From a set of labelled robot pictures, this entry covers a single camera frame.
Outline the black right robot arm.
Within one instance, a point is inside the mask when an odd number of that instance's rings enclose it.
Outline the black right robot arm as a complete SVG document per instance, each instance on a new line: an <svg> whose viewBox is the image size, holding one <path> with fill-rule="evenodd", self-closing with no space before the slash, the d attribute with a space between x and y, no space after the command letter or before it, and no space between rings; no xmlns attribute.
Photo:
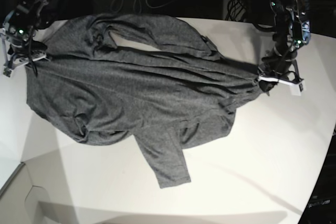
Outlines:
<svg viewBox="0 0 336 224"><path fill-rule="evenodd" d="M47 59L47 46L35 41L40 29L48 28L53 20L45 7L51 0L20 0L5 17L1 27L1 41L4 53L3 75L10 77L12 72L30 64L37 72L35 62Z"/></svg>

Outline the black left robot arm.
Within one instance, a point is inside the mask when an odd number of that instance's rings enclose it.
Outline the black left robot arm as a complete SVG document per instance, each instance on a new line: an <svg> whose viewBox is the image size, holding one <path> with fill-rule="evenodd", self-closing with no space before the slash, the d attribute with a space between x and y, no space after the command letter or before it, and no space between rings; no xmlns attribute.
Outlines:
<svg viewBox="0 0 336 224"><path fill-rule="evenodd" d="M274 16L274 26L254 26L259 31L273 34L274 46L261 59L258 67L258 82L263 92L268 92L283 83L303 90L297 54L311 38L310 20L306 12L306 0L269 0Z"/></svg>

